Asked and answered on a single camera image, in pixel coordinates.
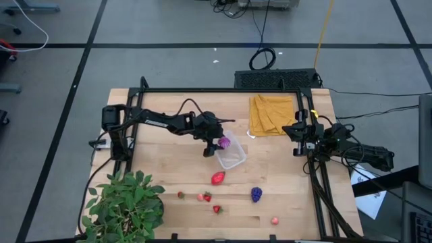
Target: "black keyboard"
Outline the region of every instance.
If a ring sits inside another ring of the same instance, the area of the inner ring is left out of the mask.
[[[432,217],[411,212],[411,242],[432,243]]]
[[[319,88],[315,69],[237,71],[236,88]]]

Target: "potted plant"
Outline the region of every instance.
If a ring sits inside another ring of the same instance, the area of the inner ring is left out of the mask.
[[[127,173],[120,179],[121,172],[115,176],[107,175],[110,184],[101,184],[98,194],[89,188],[91,195],[86,209],[90,217],[82,216],[86,227],[87,239],[84,242],[145,242],[155,237],[153,229],[163,223],[163,203],[158,197],[165,191],[162,186],[151,186],[151,175],[144,177],[142,171]]]

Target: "wooden table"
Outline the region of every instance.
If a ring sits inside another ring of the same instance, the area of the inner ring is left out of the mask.
[[[111,90],[108,104],[126,103],[127,93],[128,89]],[[223,169],[216,156],[203,157],[205,143],[193,140],[189,135],[176,136],[158,127],[139,125],[132,171],[151,173],[153,184],[166,189],[160,196],[165,205],[165,223],[155,230],[156,238],[171,238],[172,233],[178,233],[179,239],[268,240],[269,234],[275,234],[278,240],[319,239],[311,181],[302,171],[306,157],[292,156],[292,149],[297,144],[288,136],[252,139],[246,135],[249,98],[254,95],[256,93],[144,94],[143,107],[153,111],[171,115],[184,99],[192,98],[203,111],[212,111],[220,118],[235,119],[235,123],[225,123],[223,128],[235,134],[247,155],[245,163],[227,171],[222,185],[212,186],[211,176]],[[298,110],[294,94],[262,95],[291,95],[294,109]],[[320,115],[335,121],[328,90],[313,90],[313,100]],[[192,103],[183,108],[183,112],[191,110],[198,113]],[[324,119],[319,122],[328,126]],[[91,173],[108,158],[109,150],[96,152]],[[109,183],[106,174],[112,173],[113,166],[114,162],[98,172],[90,187]],[[352,228],[362,234],[346,168],[328,162],[327,170],[336,208]],[[252,203],[250,199],[250,190],[255,186],[263,189],[258,203]],[[185,200],[177,198],[179,191],[186,194]],[[212,201],[197,201],[196,195],[205,191],[213,194]],[[86,202],[91,198],[88,193]],[[216,215],[213,205],[221,205],[224,212]],[[330,236],[328,211],[324,204],[323,211]],[[279,217],[279,225],[271,225],[272,217]]]

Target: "clear plastic container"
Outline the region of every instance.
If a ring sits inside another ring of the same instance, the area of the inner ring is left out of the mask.
[[[222,168],[232,169],[245,162],[246,154],[231,131],[224,132],[224,135],[229,139],[231,145],[226,149],[218,149],[215,153]]]

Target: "yellow towel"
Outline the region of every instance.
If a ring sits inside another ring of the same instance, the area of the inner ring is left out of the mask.
[[[250,98],[249,130],[253,136],[277,136],[286,134],[282,126],[295,122],[291,97]]]

